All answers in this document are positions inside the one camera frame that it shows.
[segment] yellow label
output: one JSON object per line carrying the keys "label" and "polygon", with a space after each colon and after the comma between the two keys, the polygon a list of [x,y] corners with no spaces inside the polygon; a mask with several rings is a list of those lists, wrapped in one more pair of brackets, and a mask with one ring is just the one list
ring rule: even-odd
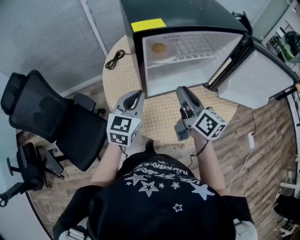
{"label": "yellow label", "polygon": [[157,18],[157,19],[144,20],[140,22],[133,22],[131,24],[131,27],[133,29],[133,32],[139,32],[139,31],[154,29],[154,28],[165,28],[166,25],[161,18]]}

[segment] white cable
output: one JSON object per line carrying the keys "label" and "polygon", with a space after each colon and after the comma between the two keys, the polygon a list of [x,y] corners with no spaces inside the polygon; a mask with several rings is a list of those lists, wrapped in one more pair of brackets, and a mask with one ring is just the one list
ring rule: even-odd
{"label": "white cable", "polygon": [[253,148],[251,149],[250,153],[249,153],[248,156],[246,157],[246,160],[245,160],[245,163],[244,163],[242,169],[241,169],[241,170],[234,176],[234,178],[231,180],[231,183],[229,184],[229,187],[227,188],[227,191],[228,191],[228,189],[230,188],[231,184],[233,183],[233,180],[234,180],[234,179],[240,174],[240,172],[244,169],[244,167],[245,167],[245,165],[246,165],[246,162],[247,162],[247,160],[248,160],[248,157],[251,155],[252,151],[253,151]]}
{"label": "white cable", "polygon": [[38,211],[37,211],[37,214],[39,215],[39,218],[42,219],[42,221],[43,221],[44,223],[46,223],[46,224],[49,225],[49,224],[52,222],[52,216],[58,216],[58,217],[60,217],[60,215],[58,215],[58,214],[52,214],[51,206],[50,206],[49,203],[47,203],[48,206],[49,206],[49,209],[50,209],[50,212],[49,212],[48,209],[46,208],[46,203],[47,203],[47,202],[44,202],[44,207],[45,207],[45,209],[46,209],[46,211],[47,211],[47,213],[48,213],[48,219],[49,219],[49,222],[46,222],[45,220],[43,220],[43,219],[41,218],[41,216],[39,215]]}

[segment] chair armrest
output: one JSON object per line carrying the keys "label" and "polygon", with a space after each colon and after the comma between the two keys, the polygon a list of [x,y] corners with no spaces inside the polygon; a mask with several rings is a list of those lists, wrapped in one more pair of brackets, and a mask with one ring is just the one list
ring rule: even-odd
{"label": "chair armrest", "polygon": [[64,171],[63,166],[55,159],[55,156],[48,150],[46,152],[46,157],[43,160],[47,167],[50,167],[56,174],[62,174]]}
{"label": "chair armrest", "polygon": [[80,106],[84,107],[85,109],[91,112],[93,112],[95,109],[96,103],[84,94],[76,93],[73,97],[73,100],[75,103],[79,104]]}

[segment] office chair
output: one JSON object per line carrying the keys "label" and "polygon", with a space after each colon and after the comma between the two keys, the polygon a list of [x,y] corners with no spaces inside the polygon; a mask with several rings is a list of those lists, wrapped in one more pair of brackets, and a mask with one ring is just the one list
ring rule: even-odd
{"label": "office chair", "polygon": [[107,122],[95,114],[95,102],[83,94],[66,99],[42,75],[13,73],[4,89],[1,107],[9,124],[34,133],[57,147],[81,171],[97,158],[106,140]]}
{"label": "office chair", "polygon": [[21,173],[24,182],[14,184],[5,193],[0,194],[0,207],[6,207],[8,201],[19,193],[23,194],[27,191],[41,190],[44,183],[47,188],[51,188],[51,185],[47,184],[45,172],[49,172],[60,177],[56,173],[47,169],[41,160],[38,149],[36,150],[31,142],[23,147],[19,147],[16,155],[19,168],[12,167],[10,165],[9,158],[7,158],[7,166],[10,175],[13,176],[14,172]]}

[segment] white shelf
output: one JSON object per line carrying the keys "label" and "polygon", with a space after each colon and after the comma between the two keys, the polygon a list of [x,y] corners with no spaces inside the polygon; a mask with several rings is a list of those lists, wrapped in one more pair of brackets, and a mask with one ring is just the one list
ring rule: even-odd
{"label": "white shelf", "polygon": [[[177,48],[177,57],[166,64],[216,57],[215,49],[207,41],[204,35],[191,34],[178,36],[177,41],[174,41],[174,43]],[[166,64],[148,61],[147,68],[154,68]]]}
{"label": "white shelf", "polygon": [[292,94],[294,96],[294,101],[297,103],[297,112],[298,112],[298,115],[300,116],[300,98],[299,98],[299,94],[297,92],[294,92]]}
{"label": "white shelf", "polygon": [[176,57],[173,61],[165,63],[165,64],[158,64],[154,62],[148,62],[147,68],[155,68],[166,64],[172,64],[177,62],[185,62],[191,60],[199,60],[199,59],[207,59],[207,58],[215,58],[216,54],[214,52],[204,52],[198,54],[188,54],[188,55],[181,55]]}

